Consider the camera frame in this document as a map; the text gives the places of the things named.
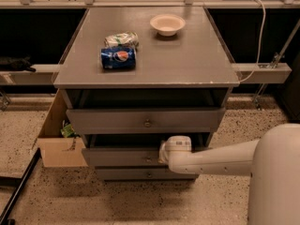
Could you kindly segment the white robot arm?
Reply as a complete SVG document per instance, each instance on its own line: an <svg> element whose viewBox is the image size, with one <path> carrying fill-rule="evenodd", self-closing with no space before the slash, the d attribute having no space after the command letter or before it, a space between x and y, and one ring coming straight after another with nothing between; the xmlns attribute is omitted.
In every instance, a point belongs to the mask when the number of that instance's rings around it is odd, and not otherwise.
<svg viewBox="0 0 300 225"><path fill-rule="evenodd" d="M201 152L172 136L159 160L174 173L250 177L247 225L300 225L300 125L283 124L260 139Z"/></svg>

